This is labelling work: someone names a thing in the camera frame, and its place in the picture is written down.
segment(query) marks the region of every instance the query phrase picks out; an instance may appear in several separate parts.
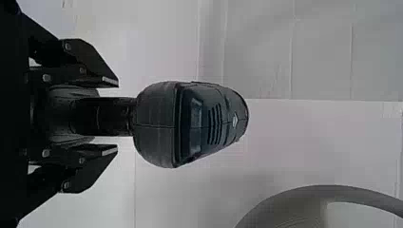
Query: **white wall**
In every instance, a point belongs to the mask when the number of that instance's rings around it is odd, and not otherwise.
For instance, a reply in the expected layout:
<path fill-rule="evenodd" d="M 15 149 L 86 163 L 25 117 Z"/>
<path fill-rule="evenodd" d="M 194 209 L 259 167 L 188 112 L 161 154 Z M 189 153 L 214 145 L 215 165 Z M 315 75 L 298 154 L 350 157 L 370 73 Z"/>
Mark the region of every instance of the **white wall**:
<path fill-rule="evenodd" d="M 229 85 L 241 91 L 243 88 L 238 86 L 255 89 L 255 85 L 247 84 L 254 83 L 249 80 L 254 75 L 289 75 L 286 50 L 289 42 L 283 39 L 290 32 L 287 27 L 270 24 L 269 28 L 273 29 L 264 37 L 269 37 L 271 43 L 263 42 L 263 37 L 262 47 L 254 47 L 256 52 L 248 50 L 252 46 L 248 41 L 257 30 L 267 29 L 264 22 L 271 21 L 266 19 L 267 12 L 270 12 L 269 17 L 279 21 L 292 14 L 286 7 L 291 1 L 231 1 L 231 4 L 202 0 L 19 2 L 27 14 L 55 34 L 84 38 L 100 51 L 121 79 L 121 88 L 103 90 L 105 95 L 136 96 L 151 83 L 191 81 L 196 76 L 221 83 L 220 76 L 230 72 L 230 68 L 234 69 L 234 74 L 227 74 L 232 77 L 227 79 L 227 84 L 234 82 Z M 376 18 L 384 18 L 389 8 L 380 2 L 367 1 L 366 11 L 378 15 Z M 314 12 L 320 14 L 323 8 L 340 10 L 337 6 L 342 4 L 319 3 L 322 2 L 306 3 L 306 10 L 316 9 Z M 257 10 L 259 20 L 253 18 Z M 257 74 L 236 71 L 230 67 L 230 62 L 225 62 L 237 57 L 237 50 L 232 47 L 237 43 L 225 41 L 220 33 L 230 29 L 235 32 L 233 42 L 238 41 L 235 39 L 237 26 L 248 22 L 248 18 L 252 28 L 241 32 L 239 39 L 242 34 L 246 38 L 250 36 L 240 46 L 249 52 L 241 51 L 238 56 L 249 56 L 250 69 L 259 71 Z M 304 35 L 316 30 L 312 25 Z M 386 27 L 386 33 L 380 34 L 385 37 L 394 34 L 389 33 L 393 28 Z M 329 38 L 327 34 L 320 37 Z M 374 37 L 374 47 L 382 39 L 383 36 Z M 307 44 L 307 47 L 301 44 L 301 55 L 309 54 L 316 42 L 311 40 Z M 336 49 L 329 40 L 322 45 L 327 51 Z M 382 58 L 389 51 L 378 56 L 372 54 L 370 48 L 362 49 L 370 51 L 365 55 L 371 59 L 364 59 L 360 69 L 379 63 L 381 68 L 389 68 L 388 72 L 398 72 L 388 65 L 391 62 Z M 228 59 L 231 51 L 235 54 Z M 398 52 L 391 53 L 397 59 Z M 318 59 L 320 55 L 314 57 L 306 58 L 307 68 L 296 63 L 301 75 L 312 76 L 307 82 L 317 83 L 317 77 L 325 70 L 330 72 L 328 79 L 339 79 L 338 72 L 344 70 L 341 66 L 346 61 L 342 54 L 335 55 L 327 67 L 318 68 L 312 65 L 325 60 Z M 242 78 L 248 81 L 237 83 Z M 289 88 L 285 83 L 288 79 L 284 83 L 271 82 L 259 85 L 270 87 L 270 97 L 287 96 Z M 264 89 L 258 91 L 268 94 Z M 233 227 L 261 200 L 313 183 L 344 183 L 397 195 L 401 151 L 398 103 L 249 100 L 248 104 L 251 124 L 240 143 L 178 170 L 160 169 L 146 163 L 136 155 L 130 139 L 104 139 L 105 143 L 117 143 L 120 153 L 97 183 L 81 195 L 58 195 L 25 218 L 21 227 Z M 393 217 L 386 213 L 361 207 L 345 208 L 345 205 L 331 208 L 335 215 L 332 224 L 339 227 L 393 226 Z"/>
<path fill-rule="evenodd" d="M 201 80 L 247 98 L 403 99 L 399 0 L 201 2 Z"/>

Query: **black metal bracket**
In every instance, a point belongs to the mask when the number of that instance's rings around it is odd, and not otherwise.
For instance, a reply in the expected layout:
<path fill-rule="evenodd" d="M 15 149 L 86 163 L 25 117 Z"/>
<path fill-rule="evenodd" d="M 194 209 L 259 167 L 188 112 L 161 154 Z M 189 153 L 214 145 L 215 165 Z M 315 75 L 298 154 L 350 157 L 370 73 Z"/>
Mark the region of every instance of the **black metal bracket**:
<path fill-rule="evenodd" d="M 39 152 L 28 152 L 36 164 L 42 166 L 29 174 L 27 200 L 18 220 L 57 193 L 76 194 L 90 188 L 116 157 L 118 147 L 115 144 L 82 144 Z"/>

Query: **gray cable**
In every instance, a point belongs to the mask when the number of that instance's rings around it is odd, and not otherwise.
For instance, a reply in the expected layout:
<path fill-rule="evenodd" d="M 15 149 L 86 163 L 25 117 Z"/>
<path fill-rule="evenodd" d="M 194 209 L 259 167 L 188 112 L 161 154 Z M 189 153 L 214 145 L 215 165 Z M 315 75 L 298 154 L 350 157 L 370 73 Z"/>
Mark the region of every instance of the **gray cable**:
<path fill-rule="evenodd" d="M 372 206 L 403 218 L 403 201 L 375 191 L 342 185 L 300 187 L 264 200 L 236 228 L 325 227 L 330 202 Z"/>

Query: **bolt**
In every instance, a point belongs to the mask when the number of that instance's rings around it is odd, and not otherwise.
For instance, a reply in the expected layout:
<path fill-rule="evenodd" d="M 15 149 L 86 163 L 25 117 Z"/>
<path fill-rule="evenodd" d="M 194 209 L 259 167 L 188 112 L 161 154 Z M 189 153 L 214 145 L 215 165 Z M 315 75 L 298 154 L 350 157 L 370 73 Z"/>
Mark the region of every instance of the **bolt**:
<path fill-rule="evenodd" d="M 42 158 L 47 158 L 50 156 L 50 150 L 49 149 L 44 149 L 42 151 Z"/>
<path fill-rule="evenodd" d="M 66 50 L 71 50 L 71 44 L 65 43 L 65 49 Z"/>
<path fill-rule="evenodd" d="M 86 69 L 84 67 L 80 67 L 80 73 L 85 74 L 86 73 Z"/>
<path fill-rule="evenodd" d="M 63 189 L 68 189 L 68 188 L 70 188 L 70 186 L 71 186 L 71 183 L 69 181 L 66 181 L 63 183 Z"/>
<path fill-rule="evenodd" d="M 86 158 L 80 158 L 78 160 L 78 163 L 80 163 L 80 164 L 84 164 L 84 162 L 86 162 Z"/>
<path fill-rule="evenodd" d="M 42 81 L 44 81 L 45 83 L 48 83 L 51 81 L 51 76 L 48 74 L 44 74 L 42 75 Z"/>

